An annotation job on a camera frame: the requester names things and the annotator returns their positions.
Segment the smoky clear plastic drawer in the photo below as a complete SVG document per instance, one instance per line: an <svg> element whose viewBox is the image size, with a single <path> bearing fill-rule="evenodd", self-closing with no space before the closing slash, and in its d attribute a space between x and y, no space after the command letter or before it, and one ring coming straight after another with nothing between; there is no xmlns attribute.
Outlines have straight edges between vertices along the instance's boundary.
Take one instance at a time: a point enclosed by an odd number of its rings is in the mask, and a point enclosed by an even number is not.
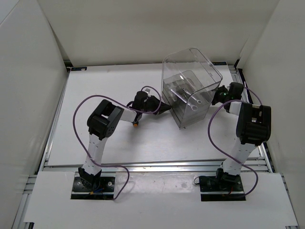
<svg viewBox="0 0 305 229"><path fill-rule="evenodd" d="M180 129L205 118L213 94L190 70L163 79L163 100L171 106L170 112Z"/></svg>

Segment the silver combination wrench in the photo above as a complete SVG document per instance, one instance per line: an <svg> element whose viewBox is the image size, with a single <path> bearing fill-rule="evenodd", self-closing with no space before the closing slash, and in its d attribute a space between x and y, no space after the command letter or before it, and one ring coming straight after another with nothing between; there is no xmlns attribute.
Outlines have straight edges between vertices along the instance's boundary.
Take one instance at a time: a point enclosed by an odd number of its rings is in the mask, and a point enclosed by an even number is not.
<svg viewBox="0 0 305 229"><path fill-rule="evenodd" d="M195 86L193 81L190 78L185 78L182 75L179 75L183 84L185 85L184 88L186 88L187 90L189 90L192 94L195 92ZM197 111L198 107L196 104L201 104L202 101L197 99L196 97L194 97L193 95L191 95L191 97L186 101L186 100L182 100L184 101L187 105L190 106L190 108L193 111Z"/></svg>

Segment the clear plastic organizer case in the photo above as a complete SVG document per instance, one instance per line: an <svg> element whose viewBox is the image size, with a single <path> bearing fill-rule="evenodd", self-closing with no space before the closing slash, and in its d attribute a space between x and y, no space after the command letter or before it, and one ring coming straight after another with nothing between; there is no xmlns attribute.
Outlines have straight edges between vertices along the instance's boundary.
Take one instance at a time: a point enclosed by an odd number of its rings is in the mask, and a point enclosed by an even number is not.
<svg viewBox="0 0 305 229"><path fill-rule="evenodd" d="M197 48L164 58L162 99L180 129L203 120L223 79L214 64Z"/></svg>

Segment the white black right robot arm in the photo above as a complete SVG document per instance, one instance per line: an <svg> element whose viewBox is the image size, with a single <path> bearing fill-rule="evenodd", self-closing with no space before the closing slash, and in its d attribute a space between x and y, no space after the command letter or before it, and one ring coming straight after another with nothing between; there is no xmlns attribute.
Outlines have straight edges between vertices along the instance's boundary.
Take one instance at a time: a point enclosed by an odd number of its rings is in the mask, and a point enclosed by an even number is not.
<svg viewBox="0 0 305 229"><path fill-rule="evenodd" d="M249 155L271 136L272 109L270 106L243 102L242 93L246 88L241 83L232 82L229 88L221 86L216 89L212 105L221 103L227 113L238 116L236 125L236 142L231 153L215 147L228 158L216 171L214 186L221 191L238 183L241 168Z"/></svg>

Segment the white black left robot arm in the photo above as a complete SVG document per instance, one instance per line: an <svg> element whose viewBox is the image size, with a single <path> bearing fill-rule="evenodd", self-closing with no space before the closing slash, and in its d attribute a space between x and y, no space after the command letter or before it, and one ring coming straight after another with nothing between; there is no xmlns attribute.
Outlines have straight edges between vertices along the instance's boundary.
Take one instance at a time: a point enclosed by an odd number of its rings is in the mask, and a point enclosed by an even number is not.
<svg viewBox="0 0 305 229"><path fill-rule="evenodd" d="M143 114L160 115L170 109L170 105L145 91L138 91L133 101L130 101L125 108L114 105L109 98L102 100L87 120L89 131L89 145L85 148L87 156L84 164L78 169L83 185L90 191L96 191L101 187L100 164L104 148L120 121L137 126Z"/></svg>

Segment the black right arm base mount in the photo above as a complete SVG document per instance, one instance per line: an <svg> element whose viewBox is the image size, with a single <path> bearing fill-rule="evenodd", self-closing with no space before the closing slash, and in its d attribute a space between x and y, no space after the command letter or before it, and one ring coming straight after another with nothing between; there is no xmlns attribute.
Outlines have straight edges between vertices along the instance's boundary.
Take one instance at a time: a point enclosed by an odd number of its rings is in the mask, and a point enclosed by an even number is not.
<svg viewBox="0 0 305 229"><path fill-rule="evenodd" d="M198 176L193 180L200 187L202 202L246 201L241 178L236 183L220 182L213 176Z"/></svg>

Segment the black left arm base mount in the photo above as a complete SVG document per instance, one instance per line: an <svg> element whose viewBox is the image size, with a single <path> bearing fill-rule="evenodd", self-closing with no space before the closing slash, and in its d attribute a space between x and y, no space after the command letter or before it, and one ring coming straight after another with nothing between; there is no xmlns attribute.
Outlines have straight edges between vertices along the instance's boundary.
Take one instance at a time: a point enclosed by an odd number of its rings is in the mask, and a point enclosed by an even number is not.
<svg viewBox="0 0 305 229"><path fill-rule="evenodd" d="M93 187L84 184L85 181L75 173L70 199L112 200L114 198L115 175L102 175Z"/></svg>

